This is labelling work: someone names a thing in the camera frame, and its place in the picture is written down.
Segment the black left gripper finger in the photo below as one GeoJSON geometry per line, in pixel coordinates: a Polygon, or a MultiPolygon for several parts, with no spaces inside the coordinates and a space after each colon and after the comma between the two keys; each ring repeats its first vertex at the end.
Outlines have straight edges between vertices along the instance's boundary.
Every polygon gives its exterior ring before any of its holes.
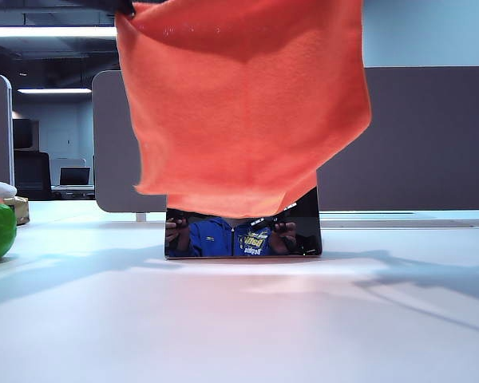
{"type": "Polygon", "coordinates": [[[103,10],[109,14],[119,13],[128,17],[134,17],[136,14],[131,0],[84,0],[83,4],[89,8],[103,10]]]}

